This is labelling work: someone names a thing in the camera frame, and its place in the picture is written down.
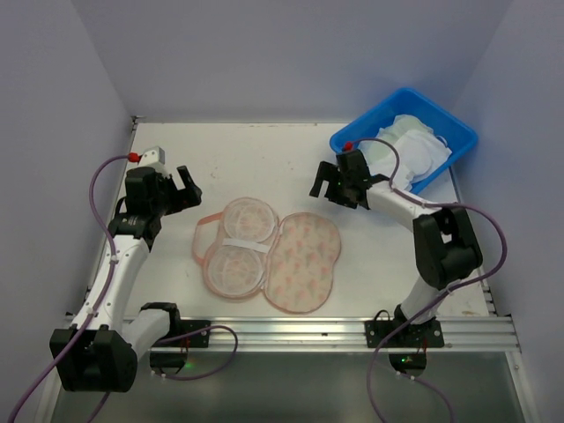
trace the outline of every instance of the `white cloth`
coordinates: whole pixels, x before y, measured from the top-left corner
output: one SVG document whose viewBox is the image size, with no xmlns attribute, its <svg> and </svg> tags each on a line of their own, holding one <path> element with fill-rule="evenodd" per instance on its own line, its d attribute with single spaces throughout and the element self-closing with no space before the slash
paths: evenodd
<svg viewBox="0 0 564 423">
<path fill-rule="evenodd" d="M 400 157 L 394 183 L 400 189 L 411 189 L 412 183 L 423 181 L 450 156 L 452 151 L 435 135 L 433 130 L 417 117 L 396 116 L 394 124 L 380 129 L 376 136 L 393 144 Z M 396 156 L 389 147 L 376 142 L 360 143 L 371 174 L 391 176 Z"/>
</svg>

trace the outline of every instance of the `robotic arm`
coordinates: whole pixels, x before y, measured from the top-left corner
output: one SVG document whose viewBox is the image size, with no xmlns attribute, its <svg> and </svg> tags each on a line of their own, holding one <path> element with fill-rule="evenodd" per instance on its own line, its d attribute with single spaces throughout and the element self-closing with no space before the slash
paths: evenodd
<svg viewBox="0 0 564 423">
<path fill-rule="evenodd" d="M 329 183 L 325 197 L 331 202 L 353 209 L 360 205 L 368 210 L 383 212 L 413 232 L 419 278 L 408 297 L 396 307 L 392 324 L 374 321 L 379 338 L 418 313 L 443 290 L 448 289 L 451 282 L 467 278 L 482 264 L 482 253 L 464 208 L 437 210 L 417 205 L 432 204 L 411 193 L 404 192 L 416 200 L 415 203 L 399 196 L 390 187 L 388 177 L 370 174 L 360 150 L 338 154 L 337 165 L 321 162 L 309 195 L 318 197 L 323 182 Z M 396 345 L 411 346 L 413 343 L 417 346 L 422 333 L 429 329 L 434 331 L 439 305 L 413 321 L 404 333 L 404 339 L 396 339 Z"/>
<path fill-rule="evenodd" d="M 145 304 L 138 317 L 123 325 L 125 306 L 137 274 L 161 229 L 163 216 L 200 205 L 202 191 L 185 166 L 177 168 L 184 183 L 177 189 L 165 168 L 159 147 L 145 151 L 136 168 L 125 177 L 125 198 L 108 225 L 115 241 L 115 256 L 106 243 L 92 290 L 69 329 L 53 332 L 49 347 L 55 358 L 93 312 L 108 275 L 116 262 L 111 285 L 88 327 L 59 362 L 57 370 L 66 390 L 126 392 L 137 373 L 137 362 L 160 338 L 182 334 L 178 308 L 172 303 Z M 119 212 L 124 200 L 127 211 Z"/>
</svg>

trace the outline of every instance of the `nursing pad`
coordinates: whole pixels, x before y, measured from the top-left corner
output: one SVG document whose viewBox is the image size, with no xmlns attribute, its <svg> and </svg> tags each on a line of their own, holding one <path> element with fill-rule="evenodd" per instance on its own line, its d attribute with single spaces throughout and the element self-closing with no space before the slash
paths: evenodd
<svg viewBox="0 0 564 423">
<path fill-rule="evenodd" d="M 213 244 L 199 256 L 199 231 L 219 221 Z M 202 265 L 212 292 L 245 299 L 263 290 L 266 299 L 288 313 L 309 313 L 330 295 L 333 266 L 341 241 L 337 227 L 312 213 L 297 213 L 278 224 L 272 208 L 240 198 L 197 224 L 192 254 Z"/>
<path fill-rule="evenodd" d="M 269 254 L 266 298 L 290 313 L 320 308 L 329 298 L 340 251 L 341 239 L 330 220 L 312 213 L 288 216 Z"/>
<path fill-rule="evenodd" d="M 215 242 L 204 257 L 197 254 L 198 231 L 219 220 Z M 255 293 L 263 281 L 266 254 L 278 229 L 272 208 L 254 198 L 240 198 L 222 213 L 200 219 L 192 244 L 194 258 L 204 269 L 204 281 L 218 295 L 243 298 Z"/>
</svg>

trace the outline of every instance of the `pink patterned pad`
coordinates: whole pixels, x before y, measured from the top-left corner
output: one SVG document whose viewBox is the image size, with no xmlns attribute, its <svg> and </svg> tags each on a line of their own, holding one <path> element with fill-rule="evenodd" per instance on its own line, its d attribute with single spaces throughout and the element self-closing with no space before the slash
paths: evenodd
<svg viewBox="0 0 564 423">
<path fill-rule="evenodd" d="M 330 220 L 312 213 L 286 217 L 268 257 L 266 298 L 288 313 L 320 308 L 333 286 L 340 251 L 341 239 Z"/>
</svg>

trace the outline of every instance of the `purple cable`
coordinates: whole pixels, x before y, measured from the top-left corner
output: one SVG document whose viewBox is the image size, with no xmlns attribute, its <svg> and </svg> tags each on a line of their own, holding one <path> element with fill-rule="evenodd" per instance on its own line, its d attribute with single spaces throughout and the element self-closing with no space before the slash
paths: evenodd
<svg viewBox="0 0 564 423">
<path fill-rule="evenodd" d="M 375 141 L 377 143 L 387 145 L 391 149 L 391 151 L 394 153 L 394 155 L 396 156 L 396 165 L 394 167 L 393 172 L 390 175 L 389 184 L 390 184 L 390 189 L 392 191 L 394 191 L 396 194 L 398 194 L 400 197 L 402 197 L 402 198 L 406 199 L 407 201 L 410 201 L 410 202 L 412 202 L 416 205 L 419 205 L 421 207 L 430 207 L 430 208 L 462 207 L 462 208 L 465 208 L 467 210 L 472 210 L 473 212 L 476 212 L 476 213 L 480 214 L 481 216 L 483 216 L 484 218 L 486 218 L 492 224 L 493 228 L 495 229 L 495 231 L 499 235 L 500 241 L 501 241 L 501 257 L 500 257 L 500 260 L 490 271 L 487 271 L 483 275 L 477 276 L 476 278 L 472 278 L 472 279 L 464 281 L 464 282 L 455 282 L 455 283 L 451 284 L 437 298 L 435 298 L 433 301 L 431 301 L 429 304 L 427 304 L 425 307 L 423 307 L 423 309 L 421 309 L 418 313 L 416 313 L 410 319 L 407 319 L 406 322 L 402 323 L 401 325 L 399 325 L 399 327 L 397 327 L 391 333 L 389 333 L 382 341 L 380 341 L 380 344 L 378 344 L 378 346 L 375 348 L 373 355 L 372 355 L 372 359 L 370 360 L 370 365 L 368 366 L 368 371 L 367 371 L 367 391 L 368 391 L 368 397 L 370 399 L 370 404 L 372 405 L 372 408 L 374 409 L 375 413 L 378 415 L 378 417 L 380 418 L 382 423 L 386 423 L 387 420 L 383 416 L 382 412 L 378 408 L 378 405 L 376 404 L 376 401 L 374 400 L 374 393 L 373 393 L 373 390 L 372 390 L 372 379 L 370 377 L 370 375 L 372 374 L 372 371 L 374 369 L 374 364 L 376 362 L 378 352 L 380 352 L 380 350 L 388 343 L 388 341 L 390 341 L 390 339 L 395 337 L 396 334 L 398 334 L 401 330 L 405 329 L 409 324 L 411 324 L 420 315 L 426 313 L 428 310 L 430 310 L 431 308 L 433 308 L 437 304 L 439 304 L 441 301 L 443 301 L 450 293 L 453 293 L 455 290 L 463 288 L 465 286 L 475 284 L 475 283 L 477 283 L 481 280 L 484 280 L 486 278 L 489 278 L 490 276 L 497 273 L 497 271 L 503 266 L 503 264 L 505 263 L 505 260 L 507 259 L 508 244 L 507 244 L 505 234 L 503 233 L 503 230 L 501 229 L 500 224 L 490 214 L 486 213 L 485 211 L 480 210 L 478 207 L 474 207 L 474 206 L 468 205 L 468 204 L 461 204 L 461 203 L 431 203 L 431 204 L 425 203 L 425 202 L 419 201 L 416 198 L 413 198 L 412 196 L 410 196 L 408 194 L 405 194 L 401 189 L 395 188 L 393 181 L 394 181 L 394 177 L 396 176 L 397 170 L 399 169 L 399 153 L 397 152 L 397 149 L 392 144 L 390 144 L 387 141 L 384 141 L 380 138 L 362 138 L 362 139 L 355 141 L 353 144 L 356 146 L 362 141 L 372 141 L 372 142 Z M 421 385 L 426 386 L 427 388 L 433 390 L 437 395 L 439 395 L 441 397 L 441 399 L 444 401 L 445 405 L 449 408 L 449 421 L 450 421 L 450 423 L 454 423 L 456 421 L 454 409 L 453 409 L 450 401 L 447 399 L 447 397 L 438 388 L 436 388 L 431 383 L 426 382 L 424 380 L 421 380 L 419 378 L 414 378 L 413 380 L 415 382 L 418 382 Z"/>
<path fill-rule="evenodd" d="M 198 379 L 204 379 L 205 377 L 215 375 L 219 371 L 221 371 L 224 368 L 226 368 L 227 366 L 229 366 L 229 364 L 231 364 L 231 362 L 235 358 L 235 353 L 237 353 L 237 347 L 239 346 L 239 339 L 237 338 L 237 334 L 235 333 L 235 331 L 233 329 L 229 328 L 228 326 L 224 326 L 223 324 L 215 324 L 215 325 L 209 326 L 207 328 L 194 330 L 193 332 L 185 333 L 183 335 L 179 335 L 178 337 L 161 339 L 159 342 L 157 342 L 157 345 L 169 344 L 169 343 L 174 342 L 174 341 L 180 341 L 181 339 L 190 338 L 190 337 L 193 337 L 194 335 L 198 335 L 202 332 L 206 332 L 208 330 L 214 330 L 214 329 L 227 330 L 228 332 L 231 332 L 231 334 L 233 335 L 233 338 L 235 339 L 234 348 L 231 351 L 231 354 L 229 355 L 229 358 L 226 360 L 225 363 L 223 363 L 221 366 L 214 368 L 213 370 L 210 370 L 209 372 L 202 373 L 201 375 L 177 376 L 177 375 L 165 375 L 165 374 L 162 374 L 162 373 L 161 373 L 161 375 L 165 375 L 165 377 L 167 379 L 172 379 L 174 381 L 196 381 Z"/>
<path fill-rule="evenodd" d="M 109 398 L 109 392 L 106 392 L 102 397 L 102 399 L 100 400 L 100 402 L 98 403 L 98 405 L 96 405 L 96 408 L 94 408 L 94 411 L 90 414 L 90 416 L 88 416 L 88 420 L 86 421 L 86 423 L 92 423 L 94 419 L 96 419 L 96 416 L 98 415 L 98 413 L 100 412 L 100 410 L 102 409 L 108 398 Z"/>
<path fill-rule="evenodd" d="M 96 169 L 96 172 L 94 172 L 94 175 L 92 177 L 92 180 L 90 182 L 90 189 L 88 191 L 88 196 L 90 198 L 90 208 L 92 209 L 92 213 L 94 215 L 94 217 L 96 218 L 96 221 L 98 222 L 98 225 L 100 225 L 100 227 L 103 229 L 104 234 L 106 235 L 106 237 L 108 238 L 108 242 L 109 242 L 109 247 L 110 250 L 112 252 L 112 256 L 115 255 L 115 244 L 114 244 L 114 239 L 112 238 L 111 234 L 109 233 L 108 229 L 106 228 L 106 226 L 104 225 L 104 220 L 102 219 L 102 217 L 100 216 L 100 214 L 98 213 L 98 211 L 96 210 L 96 205 L 94 203 L 94 185 L 96 183 L 96 180 L 98 179 L 98 175 L 100 174 L 100 172 L 104 169 L 104 167 L 106 167 L 107 165 L 109 165 L 110 163 L 117 161 L 117 160 L 123 160 L 123 159 L 127 159 L 128 156 L 115 156 L 111 159 L 106 160 L 104 163 L 102 163 L 100 165 L 100 167 L 98 167 L 98 169 Z M 103 302 L 104 297 L 106 296 L 106 293 L 108 292 L 109 286 L 112 282 L 112 277 L 114 276 L 114 269 L 115 269 L 115 263 L 114 262 L 110 262 L 109 265 L 109 271 L 108 271 L 108 277 L 106 278 L 106 283 L 104 284 L 102 291 L 100 292 L 100 296 L 98 297 L 98 299 L 96 300 L 96 302 L 94 302 L 93 305 L 93 311 L 94 314 L 95 312 L 98 310 L 98 307 L 100 306 L 100 304 Z M 84 333 L 84 331 L 86 330 L 86 328 L 88 327 L 88 325 L 90 324 L 90 322 L 93 319 L 93 315 L 88 315 L 88 317 L 85 319 L 84 323 L 82 324 L 82 326 L 80 326 L 80 328 L 77 330 L 77 333 L 75 333 L 74 337 L 72 337 L 72 339 L 69 341 L 69 343 L 63 348 L 63 350 L 53 359 L 53 361 L 51 361 L 49 363 L 49 365 L 45 368 L 45 370 L 43 370 L 41 372 L 41 374 L 39 376 L 37 376 L 37 378 L 33 381 L 33 383 L 29 386 L 29 388 L 27 388 L 26 392 L 24 392 L 24 394 L 21 396 L 21 398 L 18 400 L 18 402 L 14 405 L 14 408 L 11 410 L 10 416 L 8 417 L 8 423 L 14 423 L 16 421 L 16 417 L 18 417 L 18 413 L 21 410 L 21 407 L 24 406 L 24 404 L 26 403 L 27 399 L 29 399 L 29 397 L 33 394 L 33 392 L 37 389 L 37 387 L 41 384 L 41 382 L 43 382 L 43 380 L 47 377 L 47 375 L 49 373 L 51 373 L 51 370 L 53 370 L 57 364 L 59 364 L 59 362 L 63 359 L 63 357 L 71 350 L 71 348 L 77 343 L 78 339 L 80 338 L 80 336 Z"/>
</svg>

